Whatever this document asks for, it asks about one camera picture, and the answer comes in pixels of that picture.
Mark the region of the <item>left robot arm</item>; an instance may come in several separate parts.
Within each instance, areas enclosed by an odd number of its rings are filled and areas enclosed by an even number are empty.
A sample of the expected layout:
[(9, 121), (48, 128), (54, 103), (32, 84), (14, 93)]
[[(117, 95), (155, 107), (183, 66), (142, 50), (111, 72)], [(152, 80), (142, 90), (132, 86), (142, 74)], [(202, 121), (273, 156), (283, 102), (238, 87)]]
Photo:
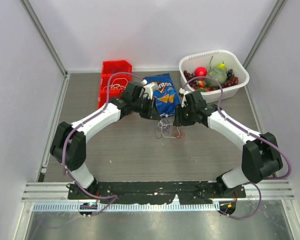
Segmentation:
[(98, 181), (85, 163), (87, 142), (108, 125), (121, 120), (132, 112), (143, 119), (161, 119), (156, 98), (156, 83), (129, 82), (120, 96), (112, 97), (95, 112), (73, 123), (61, 122), (56, 129), (50, 154), (79, 186), (83, 198), (92, 199), (98, 189)]

